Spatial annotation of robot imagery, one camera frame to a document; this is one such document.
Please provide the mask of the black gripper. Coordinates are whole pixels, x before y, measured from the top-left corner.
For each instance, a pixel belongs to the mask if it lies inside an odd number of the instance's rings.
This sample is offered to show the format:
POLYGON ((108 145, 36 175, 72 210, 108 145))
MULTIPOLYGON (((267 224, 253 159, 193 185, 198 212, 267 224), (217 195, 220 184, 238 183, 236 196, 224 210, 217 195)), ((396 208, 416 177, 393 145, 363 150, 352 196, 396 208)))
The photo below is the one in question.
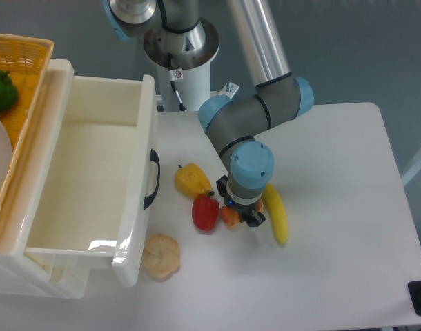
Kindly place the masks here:
POLYGON ((216 181, 217 191, 219 196, 223 198, 224 205, 240 213, 242 223, 245 223, 248 227, 256 228, 262 225, 266 217, 257 211, 257 204, 262 195, 247 199, 241 198, 230 188, 227 188, 227 183, 228 177, 226 175, 216 181))

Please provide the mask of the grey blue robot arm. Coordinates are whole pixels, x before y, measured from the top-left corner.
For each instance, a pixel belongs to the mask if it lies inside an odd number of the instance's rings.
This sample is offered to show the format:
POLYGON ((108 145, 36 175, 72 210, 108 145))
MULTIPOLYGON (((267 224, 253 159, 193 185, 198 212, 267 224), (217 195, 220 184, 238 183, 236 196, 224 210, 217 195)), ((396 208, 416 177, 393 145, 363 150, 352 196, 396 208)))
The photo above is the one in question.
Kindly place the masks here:
POLYGON ((211 62, 219 50, 215 26, 197 1, 105 1, 104 11, 121 40, 142 35, 157 69, 163 109, 194 111, 227 170, 217 182, 227 207, 250 227, 265 218, 257 203, 273 174, 271 151, 256 135, 307 113, 309 83, 292 75, 267 1, 229 1, 255 94, 235 101, 236 87, 211 93, 211 62))

